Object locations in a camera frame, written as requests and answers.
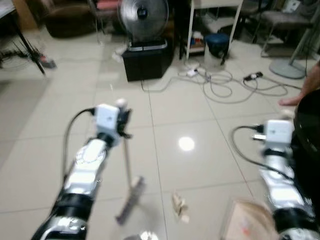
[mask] floor tile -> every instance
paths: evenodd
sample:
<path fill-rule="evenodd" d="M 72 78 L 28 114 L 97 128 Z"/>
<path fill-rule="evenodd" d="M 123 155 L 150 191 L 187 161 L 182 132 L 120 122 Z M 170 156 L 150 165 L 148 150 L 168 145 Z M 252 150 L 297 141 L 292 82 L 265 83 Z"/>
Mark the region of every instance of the floor tile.
<path fill-rule="evenodd" d="M 112 58 L 100 63 L 96 84 L 97 91 L 106 91 L 110 90 L 110 88 L 126 88 L 128 84 L 125 65 L 123 63 L 118 63 Z"/>
<path fill-rule="evenodd" d="M 295 96 L 298 96 L 300 93 L 300 90 L 294 89 L 291 87 L 287 87 L 288 93 L 285 96 L 266 96 L 266 100 L 270 103 L 270 105 L 273 107 L 273 109 L 277 112 L 281 112 L 283 110 L 290 110 L 292 112 L 295 111 L 295 106 L 280 106 L 279 100 L 286 99 L 286 98 L 292 98 Z M 271 91 L 272 94 L 281 94 L 284 93 L 284 90 L 281 88 L 275 89 Z"/>
<path fill-rule="evenodd" d="M 0 214 L 2 239 L 31 239 L 48 214 L 49 209 Z"/>
<path fill-rule="evenodd" d="M 179 191 L 188 205 L 189 224 L 177 221 L 173 211 L 172 196 L 163 196 L 168 240 L 220 239 L 228 206 L 234 198 L 251 199 L 244 183 Z"/>
<path fill-rule="evenodd" d="M 43 79 L 0 80 L 0 102 L 40 98 L 47 87 L 48 82 Z"/>
<path fill-rule="evenodd" d="M 153 129 L 151 127 L 135 128 L 131 129 L 129 133 L 133 135 L 133 138 L 128 140 L 132 177 L 142 176 L 144 178 L 145 193 L 159 193 L 161 189 Z M 122 141 L 120 145 L 111 149 L 106 160 L 98 194 L 100 200 L 124 197 L 128 193 L 129 186 Z"/>
<path fill-rule="evenodd" d="M 232 145 L 230 143 L 231 131 L 233 128 L 238 126 L 251 126 L 255 124 L 263 124 L 265 121 L 269 119 L 277 119 L 277 117 L 277 114 L 269 114 L 247 117 L 234 117 L 218 120 L 222 132 L 233 152 L 236 162 L 239 165 L 241 172 L 247 181 L 260 179 L 259 167 L 249 162 L 246 162 L 232 148 Z M 250 129 L 240 129 L 235 134 L 235 143 L 245 156 L 257 162 L 263 162 L 262 156 L 260 154 L 260 150 L 262 149 L 262 143 L 253 141 L 251 139 L 253 133 L 254 131 Z"/>
<path fill-rule="evenodd" d="M 46 70 L 43 75 L 37 65 L 31 61 L 19 60 L 5 65 L 5 69 L 0 69 L 0 81 L 45 81 L 51 76 L 50 71 Z"/>
<path fill-rule="evenodd" d="M 95 95 L 94 104 L 114 105 L 116 100 L 124 98 L 128 102 L 128 108 L 132 109 L 129 126 L 149 127 L 152 126 L 149 95 L 140 87 L 128 84 L 126 87 L 115 87 L 112 90 L 98 91 Z"/>
<path fill-rule="evenodd" d="M 119 239 L 144 231 L 154 232 L 160 240 L 166 240 L 164 212 L 158 194 L 144 195 L 140 198 L 126 223 L 119 226 L 115 216 L 123 207 L 124 199 L 96 202 L 90 218 L 88 240 Z"/>
<path fill-rule="evenodd" d="M 14 141 L 0 142 L 0 169 L 8 159 L 14 145 L 15 145 Z"/>
<path fill-rule="evenodd" d="M 62 49 L 62 58 L 71 59 L 102 59 L 102 53 L 105 46 L 99 45 L 97 42 L 70 42 Z"/>
<path fill-rule="evenodd" d="M 153 124 L 187 123 L 214 119 L 195 83 L 173 82 L 161 93 L 150 93 Z"/>
<path fill-rule="evenodd" d="M 93 106 L 94 93 L 48 96 L 41 99 L 29 117 L 21 139 L 62 136 L 71 118 L 81 110 Z M 74 123 L 72 133 L 85 133 L 92 116 L 85 113 Z"/>
<path fill-rule="evenodd" d="M 37 98 L 0 101 L 0 141 L 19 138 L 38 101 Z"/>
<path fill-rule="evenodd" d="M 94 93 L 96 91 L 99 61 L 60 61 L 49 81 L 47 95 Z"/>
<path fill-rule="evenodd" d="M 253 197 L 262 203 L 268 204 L 268 189 L 263 180 L 250 181 L 247 183 Z"/>
<path fill-rule="evenodd" d="M 208 99 L 208 103 L 217 119 L 268 114 L 275 111 L 263 96 L 255 93 L 252 94 L 252 91 L 245 89 L 240 83 L 233 81 L 224 86 L 230 87 L 232 90 L 232 95 L 225 99 L 215 96 L 211 92 L 211 86 L 209 84 L 204 88 L 207 95 L 211 98 Z M 212 85 L 212 88 L 218 95 L 228 95 L 230 93 L 230 91 L 227 92 L 227 90 L 221 88 L 221 86 Z"/>
<path fill-rule="evenodd" d="M 230 47 L 230 56 L 239 62 L 246 62 L 252 58 L 260 58 L 260 53 L 261 46 L 259 44 L 234 40 Z"/>
<path fill-rule="evenodd" d="M 0 212 L 50 207 L 62 182 L 62 137 L 18 140 L 0 171 Z M 70 138 L 69 156 L 84 144 Z"/>
<path fill-rule="evenodd" d="M 297 87 L 302 86 L 302 84 L 304 82 L 304 78 L 290 79 L 290 78 L 282 77 L 282 76 L 277 75 L 277 74 L 273 73 L 272 71 L 270 71 L 269 66 L 273 60 L 274 60 L 274 58 L 270 58 L 270 57 L 250 57 L 246 61 L 241 61 L 241 59 L 240 59 L 239 61 L 236 61 L 235 63 L 244 72 L 244 76 L 247 76 L 249 74 L 256 73 L 256 72 L 262 72 L 263 77 L 258 78 L 258 80 L 257 80 L 259 83 L 259 87 L 260 87 L 260 85 L 261 85 L 261 87 L 263 87 L 264 82 L 267 83 L 267 86 L 270 86 L 270 84 L 271 84 L 271 83 L 269 84 L 269 82 L 267 82 L 267 81 L 263 81 L 263 78 L 271 79 L 271 80 L 278 81 L 278 82 L 284 83 L 284 84 L 294 85 Z"/>
<path fill-rule="evenodd" d="M 154 128 L 163 191 L 242 182 L 216 121 Z"/>

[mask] trash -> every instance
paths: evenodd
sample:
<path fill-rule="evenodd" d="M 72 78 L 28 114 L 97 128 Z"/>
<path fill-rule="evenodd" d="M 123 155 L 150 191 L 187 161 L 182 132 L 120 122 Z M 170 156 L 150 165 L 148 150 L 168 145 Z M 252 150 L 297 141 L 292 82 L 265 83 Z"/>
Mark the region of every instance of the trash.
<path fill-rule="evenodd" d="M 113 53 L 112 53 L 112 58 L 119 64 L 122 64 L 124 62 L 124 59 L 122 58 L 122 54 L 127 50 L 127 45 L 124 44 L 120 47 L 118 47 Z"/>
<path fill-rule="evenodd" d="M 190 217 L 186 213 L 186 211 L 188 210 L 186 200 L 179 196 L 176 192 L 174 192 L 172 194 L 172 205 L 177 218 L 179 218 L 185 224 L 188 224 L 190 221 Z"/>
<path fill-rule="evenodd" d="M 252 200 L 235 199 L 228 208 L 221 240 L 277 240 L 272 213 Z"/>

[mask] black box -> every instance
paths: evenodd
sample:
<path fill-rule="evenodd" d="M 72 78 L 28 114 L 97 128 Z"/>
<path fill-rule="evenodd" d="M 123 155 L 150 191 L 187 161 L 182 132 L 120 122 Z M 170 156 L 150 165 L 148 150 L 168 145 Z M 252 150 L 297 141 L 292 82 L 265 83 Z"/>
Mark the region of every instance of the black box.
<path fill-rule="evenodd" d="M 167 47 L 163 49 L 126 50 L 122 57 L 128 82 L 160 79 L 173 59 L 172 41 L 167 41 Z"/>

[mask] black stand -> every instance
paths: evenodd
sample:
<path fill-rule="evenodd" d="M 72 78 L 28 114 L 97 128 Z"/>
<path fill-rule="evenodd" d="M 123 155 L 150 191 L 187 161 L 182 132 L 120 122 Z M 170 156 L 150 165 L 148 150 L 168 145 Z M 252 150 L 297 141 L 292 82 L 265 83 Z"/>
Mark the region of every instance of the black stand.
<path fill-rule="evenodd" d="M 22 40 L 26 50 L 28 51 L 28 53 L 30 54 L 30 58 L 31 60 L 37 65 L 37 67 L 40 69 L 41 73 L 43 75 L 46 75 L 46 72 L 44 70 L 44 68 L 42 67 L 42 65 L 40 64 L 39 60 L 37 59 L 37 57 L 35 57 L 35 53 L 33 52 L 33 50 L 31 49 L 29 43 L 27 42 L 27 40 L 25 39 L 24 35 L 22 34 L 22 32 L 20 31 L 20 28 L 15 20 L 15 18 L 12 16 L 12 14 L 9 14 L 9 18 L 12 22 L 12 26 L 14 27 L 14 30 L 16 31 L 16 33 L 19 35 L 20 39 Z"/>

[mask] robotic arm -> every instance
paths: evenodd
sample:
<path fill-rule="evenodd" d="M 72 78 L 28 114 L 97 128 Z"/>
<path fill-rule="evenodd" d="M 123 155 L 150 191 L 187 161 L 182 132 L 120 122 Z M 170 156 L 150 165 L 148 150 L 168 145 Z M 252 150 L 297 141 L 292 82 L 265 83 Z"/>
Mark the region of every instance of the robotic arm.
<path fill-rule="evenodd" d="M 239 128 L 257 131 L 252 138 L 263 142 L 261 154 L 264 163 L 254 162 L 239 151 L 233 138 L 235 130 Z M 291 149 L 293 130 L 290 121 L 268 120 L 264 125 L 235 128 L 232 143 L 244 159 L 260 166 L 279 239 L 320 240 L 312 201 L 304 194 L 295 176 Z"/>
<path fill-rule="evenodd" d="M 49 217 L 32 240 L 86 239 L 108 153 L 119 144 L 121 136 L 126 136 L 124 131 L 131 111 L 126 110 L 123 99 L 116 105 L 101 104 L 91 109 L 97 135 L 77 152 Z"/>

